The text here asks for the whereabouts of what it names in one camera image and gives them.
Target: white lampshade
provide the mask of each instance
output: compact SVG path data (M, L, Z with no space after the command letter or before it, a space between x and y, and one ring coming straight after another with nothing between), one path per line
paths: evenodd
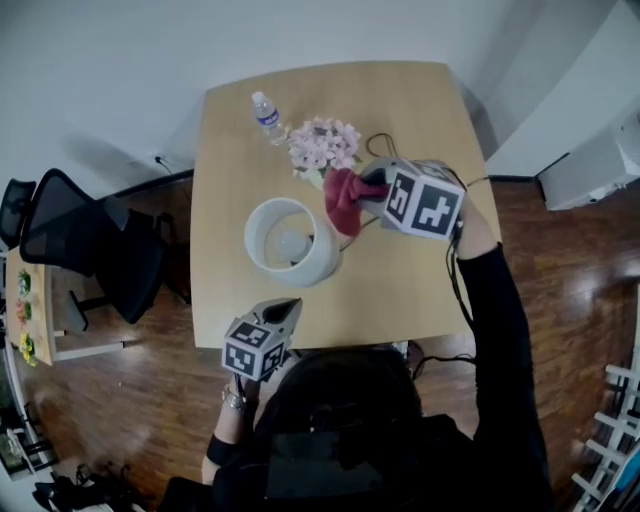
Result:
M308 217L313 233L284 230L278 240L281 257L297 262L278 268L267 259L267 239L283 219L298 214ZM340 245L329 223L316 217L302 203L285 197L270 199L253 211L244 228L244 245L258 267L291 286L308 287L326 279L340 257Z

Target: wristwatch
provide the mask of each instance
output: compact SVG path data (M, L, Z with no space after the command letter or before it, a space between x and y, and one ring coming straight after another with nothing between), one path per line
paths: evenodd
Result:
M240 398L229 389L229 384L227 384L222 390L222 403L229 404L229 407L231 407L232 409L237 409L238 411L241 411L244 407L242 398Z

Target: wooden table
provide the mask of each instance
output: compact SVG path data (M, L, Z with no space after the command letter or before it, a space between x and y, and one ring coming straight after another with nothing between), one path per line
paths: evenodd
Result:
M302 297L294 347L373 344L468 329L445 268L447 244L366 228L339 270L308 289L272 281L244 249L251 212L291 197L325 215L323 195L292 178L285 147L269 145L251 116L251 93L264 91L297 127L314 116L338 118L362 133L395 140L402 157L447 162L467 183L486 175L460 94L446 65L418 62L332 64L273 73L207 93L193 183L191 289L196 345L222 346L235 316L257 302ZM375 147L387 154L383 144ZM363 144L358 155L372 160ZM499 235L488 181L471 197Z
M25 326L20 324L15 314L16 302L19 299L25 300L20 297L18 286L18 275L22 270L26 270L31 276L33 287L32 293L26 299L31 303L32 319ZM9 342L19 347L22 333L29 333L36 350L36 359L48 365L52 365L54 361L122 350L124 348L124 343L122 342L98 347L65 350L63 352L56 349L56 337L64 336L65 332L54 329L51 304L51 274L52 268L49 265L33 265L22 261L18 248L12 249L7 253L6 325Z

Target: red cloth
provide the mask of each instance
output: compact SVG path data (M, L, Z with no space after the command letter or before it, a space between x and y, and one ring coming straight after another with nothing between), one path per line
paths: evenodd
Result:
M360 208L356 201L365 197L381 198L389 185L367 185L351 169L329 169L324 179L324 206L336 229L347 236L360 233Z

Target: person's arm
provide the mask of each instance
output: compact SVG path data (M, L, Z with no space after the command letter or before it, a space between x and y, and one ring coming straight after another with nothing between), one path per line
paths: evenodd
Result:
M228 384L229 391L238 395L235 379ZM222 403L218 423L209 443L207 454L202 459L202 483L211 485L216 472L224 465L225 459L235 453L243 441L253 431L253 418L257 409L260 383L243 379L249 414L234 409L227 402Z
M527 318L502 246L469 199L461 217L457 253L474 322L480 418L474 443L480 464L487 469L498 464L500 485L524 499L527 510L550 510L553 499L536 412Z

